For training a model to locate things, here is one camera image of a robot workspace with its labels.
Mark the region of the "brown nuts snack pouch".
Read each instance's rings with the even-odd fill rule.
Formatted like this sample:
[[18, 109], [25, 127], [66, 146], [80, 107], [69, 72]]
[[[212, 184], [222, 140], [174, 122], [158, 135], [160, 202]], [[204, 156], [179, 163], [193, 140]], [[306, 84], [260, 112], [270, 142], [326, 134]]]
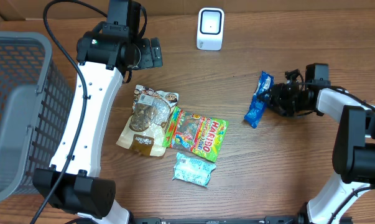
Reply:
[[178, 101], [178, 93], [136, 85], [132, 115], [116, 144], [144, 156], [162, 157], [166, 128]]

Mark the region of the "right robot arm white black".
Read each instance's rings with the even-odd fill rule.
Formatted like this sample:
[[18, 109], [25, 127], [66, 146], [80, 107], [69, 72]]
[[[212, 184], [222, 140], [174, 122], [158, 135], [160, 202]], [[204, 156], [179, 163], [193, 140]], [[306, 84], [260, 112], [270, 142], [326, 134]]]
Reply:
[[326, 63], [309, 64], [304, 74], [286, 72], [285, 78], [258, 96], [269, 109], [284, 117], [328, 115], [339, 124], [333, 174], [292, 223], [351, 223], [344, 213], [360, 196], [375, 190], [375, 106], [332, 85]]

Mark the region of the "teal snack packet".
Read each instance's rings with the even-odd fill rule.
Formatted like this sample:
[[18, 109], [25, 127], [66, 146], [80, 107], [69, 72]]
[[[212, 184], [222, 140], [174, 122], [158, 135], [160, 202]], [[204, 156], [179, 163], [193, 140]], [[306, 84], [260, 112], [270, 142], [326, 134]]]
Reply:
[[178, 179], [201, 187], [208, 187], [211, 173], [216, 169], [214, 163], [188, 157], [180, 152], [176, 154], [176, 158], [173, 180]]

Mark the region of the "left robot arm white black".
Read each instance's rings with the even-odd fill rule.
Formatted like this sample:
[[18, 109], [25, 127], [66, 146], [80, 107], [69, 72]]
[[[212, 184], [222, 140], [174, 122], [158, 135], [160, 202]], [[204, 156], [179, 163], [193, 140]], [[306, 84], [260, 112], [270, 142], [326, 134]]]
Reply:
[[36, 169], [33, 185], [77, 223], [133, 223], [115, 199], [116, 184], [100, 177], [101, 150], [112, 104], [135, 70], [162, 66], [159, 40], [144, 37], [146, 9], [138, 2], [109, 3], [104, 21], [86, 32], [70, 63], [77, 72], [65, 131], [50, 166]]

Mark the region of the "blue Oreo cookie pack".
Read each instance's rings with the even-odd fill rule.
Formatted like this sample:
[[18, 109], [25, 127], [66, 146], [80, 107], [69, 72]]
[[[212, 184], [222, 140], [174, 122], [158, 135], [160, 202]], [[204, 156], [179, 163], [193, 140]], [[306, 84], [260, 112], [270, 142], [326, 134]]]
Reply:
[[244, 116], [244, 120], [247, 121], [252, 128], [257, 128], [265, 110], [266, 103], [260, 98], [269, 98], [269, 89], [274, 85], [274, 77], [265, 71], [261, 72], [259, 77], [256, 90], [252, 96], [249, 110]]

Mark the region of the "green Haribo gummy bag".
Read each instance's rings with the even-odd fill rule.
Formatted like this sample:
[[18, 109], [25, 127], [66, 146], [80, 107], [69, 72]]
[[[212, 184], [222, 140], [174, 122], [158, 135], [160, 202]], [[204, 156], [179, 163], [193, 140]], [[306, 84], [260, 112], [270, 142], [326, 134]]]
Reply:
[[164, 147], [191, 152], [216, 162], [229, 122], [189, 113], [175, 107], [163, 141]]

